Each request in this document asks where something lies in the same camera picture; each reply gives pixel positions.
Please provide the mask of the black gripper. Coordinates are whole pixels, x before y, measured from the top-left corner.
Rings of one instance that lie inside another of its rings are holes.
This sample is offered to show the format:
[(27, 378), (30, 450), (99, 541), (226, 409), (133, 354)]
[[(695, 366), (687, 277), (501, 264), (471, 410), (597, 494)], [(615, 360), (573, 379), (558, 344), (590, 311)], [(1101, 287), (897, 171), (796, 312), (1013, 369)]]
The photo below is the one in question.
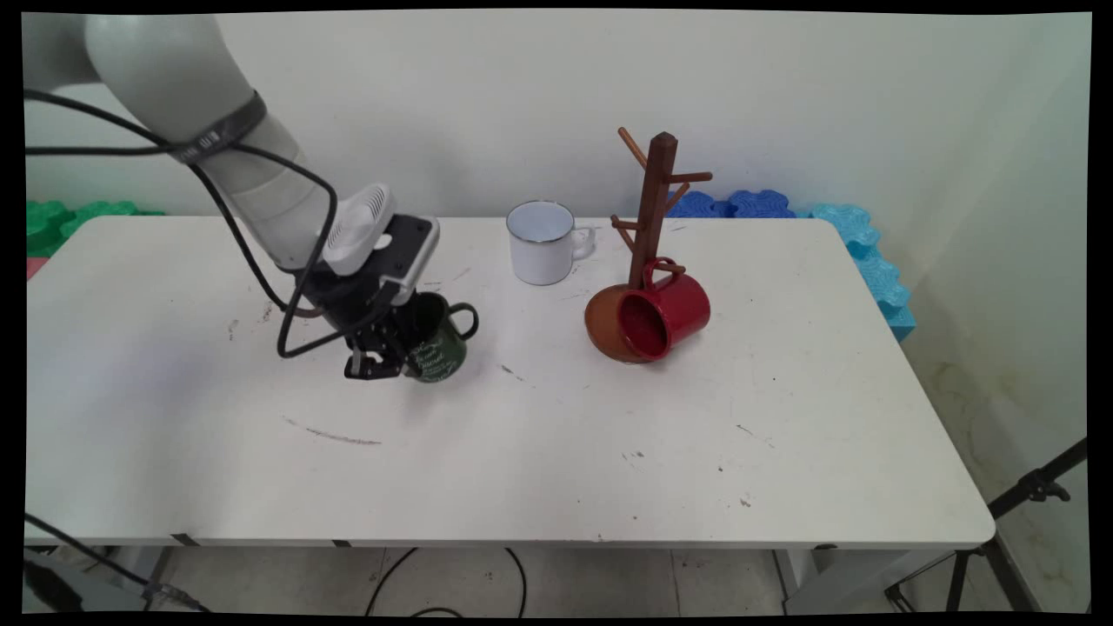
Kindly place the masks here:
[(338, 276), (317, 264), (297, 274), (301, 300), (311, 313), (329, 324), (331, 332), (298, 346), (314, 351), (342, 338), (349, 346), (344, 376), (374, 381), (401, 376), (406, 364), (398, 351), (417, 341), (417, 290), (375, 268)]

